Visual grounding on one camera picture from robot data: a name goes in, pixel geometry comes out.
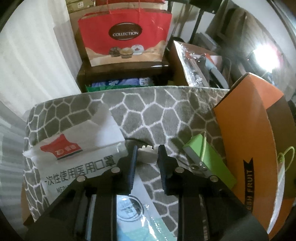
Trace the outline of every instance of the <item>white paper bag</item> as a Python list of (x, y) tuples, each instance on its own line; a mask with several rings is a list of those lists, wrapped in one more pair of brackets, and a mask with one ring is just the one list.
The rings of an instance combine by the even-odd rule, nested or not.
[(47, 138), (23, 153), (31, 158), (51, 204), (79, 175), (94, 177), (127, 155), (124, 137), (108, 106), (101, 104), (92, 119)]

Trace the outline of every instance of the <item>circular logo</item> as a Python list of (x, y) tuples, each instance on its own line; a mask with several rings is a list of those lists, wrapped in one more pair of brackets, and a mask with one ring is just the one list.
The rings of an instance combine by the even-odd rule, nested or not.
[(124, 222), (139, 220), (144, 214), (140, 200), (135, 196), (117, 196), (117, 217)]
[(130, 40), (138, 37), (142, 28), (136, 23), (118, 23), (109, 30), (109, 36), (115, 40)]

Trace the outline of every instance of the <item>patterned fabric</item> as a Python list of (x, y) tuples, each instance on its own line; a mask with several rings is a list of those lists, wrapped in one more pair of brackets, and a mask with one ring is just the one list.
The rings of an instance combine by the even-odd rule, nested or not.
[[(207, 141), (225, 159), (223, 141), (212, 108), (226, 90), (192, 87), (143, 87), (85, 93), (47, 101), (35, 106), (28, 117), (25, 148), (36, 145), (74, 125), (90, 119), (98, 103), (106, 103), (125, 137), (137, 138), (154, 147), (165, 144), (167, 153), (188, 168), (182, 147), (192, 136), (207, 130)], [(178, 200), (163, 193), (157, 165), (138, 163), (137, 171), (156, 209), (171, 232), (178, 227)], [(25, 160), (25, 189), (36, 220), (48, 207), (40, 175)]]

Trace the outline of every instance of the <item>brown oval logo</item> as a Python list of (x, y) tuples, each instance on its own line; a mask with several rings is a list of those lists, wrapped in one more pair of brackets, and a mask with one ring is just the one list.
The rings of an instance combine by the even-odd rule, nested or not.
[(142, 28), (136, 23), (118, 23), (109, 30), (109, 36), (115, 40), (130, 40), (138, 37)]

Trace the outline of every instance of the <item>red logo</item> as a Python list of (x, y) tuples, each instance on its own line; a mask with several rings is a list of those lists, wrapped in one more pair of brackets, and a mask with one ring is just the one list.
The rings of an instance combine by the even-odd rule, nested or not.
[(82, 151), (79, 145), (69, 142), (64, 134), (61, 134), (52, 143), (41, 146), (40, 149), (44, 152), (51, 152), (58, 160)]

